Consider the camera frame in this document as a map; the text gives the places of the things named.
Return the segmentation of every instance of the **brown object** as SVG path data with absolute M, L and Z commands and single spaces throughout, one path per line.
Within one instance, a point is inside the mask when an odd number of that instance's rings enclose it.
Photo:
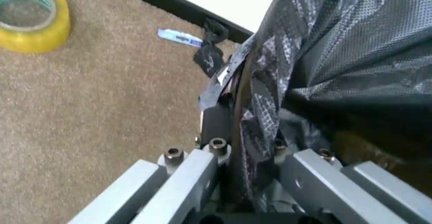
M 66 223 L 138 159 L 194 147 L 208 79 L 156 32 L 203 29 L 141 0 L 68 2 L 62 47 L 0 49 L 0 223 Z

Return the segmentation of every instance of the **black plastic part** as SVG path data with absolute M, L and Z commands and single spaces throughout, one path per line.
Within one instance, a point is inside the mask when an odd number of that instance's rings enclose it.
M 204 110 L 202 117 L 201 148 L 213 138 L 222 138 L 231 144 L 231 110 L 226 104 L 217 104 Z
M 184 224 L 320 224 L 313 217 L 297 213 L 197 213 Z
M 229 30 L 229 39 L 242 43 L 253 33 L 187 0 L 143 0 L 186 21 L 203 27 L 206 18 L 216 19 Z

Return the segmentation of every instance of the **black plastic bag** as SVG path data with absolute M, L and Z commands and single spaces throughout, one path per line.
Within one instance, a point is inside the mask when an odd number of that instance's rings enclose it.
M 224 53 L 216 44 L 228 38 L 228 29 L 213 19 L 206 19 L 204 29 L 205 37 L 194 61 L 208 77 L 212 77 L 224 64 Z
M 274 0 L 253 41 L 239 48 L 249 54 L 225 198 L 268 211 L 257 193 L 274 177 L 277 135 L 299 151 L 332 148 L 349 131 L 396 155 L 394 148 L 410 149 L 406 162 L 430 162 L 431 11 L 432 0 Z M 223 87 L 215 84 L 201 108 Z M 407 140 L 395 146 L 385 136 Z

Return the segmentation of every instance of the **hex socket screw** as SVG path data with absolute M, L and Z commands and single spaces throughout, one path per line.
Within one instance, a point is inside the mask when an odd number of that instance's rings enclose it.
M 208 143 L 210 152 L 216 156 L 224 156 L 227 153 L 228 144 L 225 139 L 213 138 Z
M 183 162 L 184 152 L 181 148 L 173 147 L 163 153 L 163 157 L 165 158 L 165 163 L 167 165 L 177 166 Z

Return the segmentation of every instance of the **yellow tape roll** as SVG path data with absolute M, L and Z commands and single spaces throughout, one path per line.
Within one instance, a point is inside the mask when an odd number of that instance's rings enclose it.
M 17 27 L 0 19 L 0 47 L 21 53 L 43 53 L 63 44 L 69 37 L 70 19 L 66 0 L 33 0 L 51 14 L 45 23 L 31 27 Z

